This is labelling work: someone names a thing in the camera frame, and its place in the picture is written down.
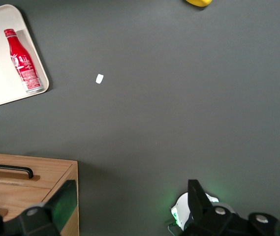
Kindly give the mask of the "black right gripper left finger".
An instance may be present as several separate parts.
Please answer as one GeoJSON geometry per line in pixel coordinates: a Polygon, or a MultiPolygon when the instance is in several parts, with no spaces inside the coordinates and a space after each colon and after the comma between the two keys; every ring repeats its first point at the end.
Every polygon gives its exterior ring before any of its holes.
{"type": "Polygon", "coordinates": [[[77,207],[76,180],[68,179],[46,202],[44,208],[60,233],[77,207]]]}

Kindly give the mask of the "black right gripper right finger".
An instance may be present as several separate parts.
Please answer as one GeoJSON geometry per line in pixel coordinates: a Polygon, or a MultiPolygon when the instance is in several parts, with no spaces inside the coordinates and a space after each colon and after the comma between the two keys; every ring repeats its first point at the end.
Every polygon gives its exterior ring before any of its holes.
{"type": "Polygon", "coordinates": [[[212,221],[214,216],[214,207],[201,184],[196,179],[189,179],[188,189],[188,207],[195,222],[212,221]]]}

